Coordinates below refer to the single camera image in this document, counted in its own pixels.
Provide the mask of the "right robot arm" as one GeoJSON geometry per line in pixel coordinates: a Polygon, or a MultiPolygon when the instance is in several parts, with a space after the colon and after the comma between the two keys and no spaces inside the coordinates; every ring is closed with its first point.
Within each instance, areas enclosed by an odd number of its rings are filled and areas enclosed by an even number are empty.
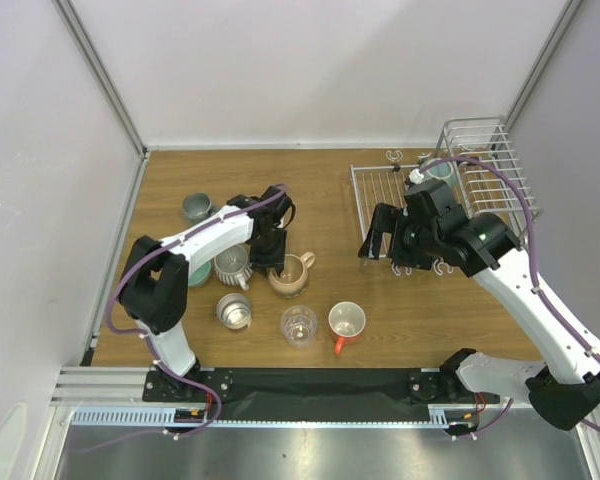
{"type": "Polygon", "coordinates": [[[546,422],[570,430],[600,404],[600,339],[555,295],[497,215],[470,218],[450,187],[426,180],[407,189],[404,207],[375,205],[358,252],[376,260],[382,239],[399,267],[430,270],[437,260],[459,268],[516,321],[541,358],[517,361],[461,349],[440,367],[442,394],[462,402],[474,392],[529,403],[546,422]]]}

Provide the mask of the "orange mug white inside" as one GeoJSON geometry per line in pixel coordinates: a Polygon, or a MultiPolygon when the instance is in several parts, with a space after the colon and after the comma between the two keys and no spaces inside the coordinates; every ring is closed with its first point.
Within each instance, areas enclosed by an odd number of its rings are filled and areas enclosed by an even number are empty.
{"type": "Polygon", "coordinates": [[[354,344],[366,327],[366,314],[356,303],[343,301],[334,305],[328,315],[334,354],[340,355],[345,346],[354,344]]]}

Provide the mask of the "grey metallic cup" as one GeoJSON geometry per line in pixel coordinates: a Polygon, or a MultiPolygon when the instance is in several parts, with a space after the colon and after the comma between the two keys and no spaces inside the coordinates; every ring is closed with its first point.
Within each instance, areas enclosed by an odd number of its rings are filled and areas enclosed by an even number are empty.
{"type": "Polygon", "coordinates": [[[184,198],[182,210],[184,217],[188,221],[199,223],[212,216],[215,212],[215,207],[209,195],[197,192],[184,198]]]}

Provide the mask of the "beige ceramic mug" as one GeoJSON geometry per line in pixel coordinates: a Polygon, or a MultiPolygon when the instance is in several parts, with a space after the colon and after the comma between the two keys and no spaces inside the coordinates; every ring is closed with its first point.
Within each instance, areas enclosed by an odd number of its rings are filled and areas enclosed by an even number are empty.
{"type": "Polygon", "coordinates": [[[308,286],[309,269],[315,260],[316,255],[313,252],[305,252],[300,256],[286,254],[280,273],[274,268],[268,270],[267,278],[273,291],[284,298],[300,295],[308,286]]]}

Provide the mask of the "white ribbed ceramic mug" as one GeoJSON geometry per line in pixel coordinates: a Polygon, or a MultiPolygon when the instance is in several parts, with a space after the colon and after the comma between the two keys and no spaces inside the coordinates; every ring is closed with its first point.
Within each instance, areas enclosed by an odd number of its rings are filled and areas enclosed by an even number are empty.
{"type": "Polygon", "coordinates": [[[214,272],[224,285],[249,290],[248,281],[253,274],[249,254],[241,245],[232,246],[213,259],[214,272]]]}

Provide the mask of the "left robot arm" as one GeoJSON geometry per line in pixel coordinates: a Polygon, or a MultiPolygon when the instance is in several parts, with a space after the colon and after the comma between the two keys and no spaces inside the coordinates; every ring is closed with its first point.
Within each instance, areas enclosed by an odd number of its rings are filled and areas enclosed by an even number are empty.
{"type": "Polygon", "coordinates": [[[165,389],[178,400],[193,398],[200,387],[200,362],[182,326],[188,282],[202,264],[236,245],[249,246],[248,263],[263,275],[284,267],[287,232],[282,223],[295,205],[284,184],[269,186],[260,196],[237,195],[208,219],[170,237],[142,236],[132,245],[119,283],[107,306],[119,303],[135,322],[117,334],[143,337],[168,373],[165,389]]]}

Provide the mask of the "speckled teal ceramic mug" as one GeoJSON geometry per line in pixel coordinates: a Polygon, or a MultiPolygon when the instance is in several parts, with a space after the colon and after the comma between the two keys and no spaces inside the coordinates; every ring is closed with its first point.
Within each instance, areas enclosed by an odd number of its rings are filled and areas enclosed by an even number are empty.
{"type": "Polygon", "coordinates": [[[429,159],[422,163],[420,167],[420,172],[423,174],[425,180],[436,179],[444,181],[445,183],[451,185],[454,180],[454,172],[453,168],[449,163],[440,163],[437,164],[426,171],[424,168],[432,163],[435,163],[436,159],[429,159]]]}

